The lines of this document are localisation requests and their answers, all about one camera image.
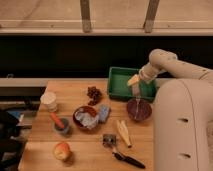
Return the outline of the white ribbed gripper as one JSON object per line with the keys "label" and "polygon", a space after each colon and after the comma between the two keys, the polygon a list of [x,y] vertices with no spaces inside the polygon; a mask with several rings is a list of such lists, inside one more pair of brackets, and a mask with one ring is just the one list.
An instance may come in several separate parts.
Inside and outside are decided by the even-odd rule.
{"label": "white ribbed gripper", "polygon": [[135,74],[128,80],[127,85],[132,86],[133,84],[138,83],[140,79],[145,81],[146,83],[150,83],[157,77],[158,73],[159,73],[158,69],[153,67],[150,63],[147,63],[139,70],[139,76]]}

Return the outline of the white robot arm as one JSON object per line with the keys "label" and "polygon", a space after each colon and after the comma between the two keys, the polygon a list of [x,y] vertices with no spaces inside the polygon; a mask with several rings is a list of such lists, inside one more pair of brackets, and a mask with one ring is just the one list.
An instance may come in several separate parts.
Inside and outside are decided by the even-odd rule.
{"label": "white robot arm", "polygon": [[149,83],[163,72],[173,78],[153,101],[154,171],[213,171],[213,69],[154,49],[128,83]]}

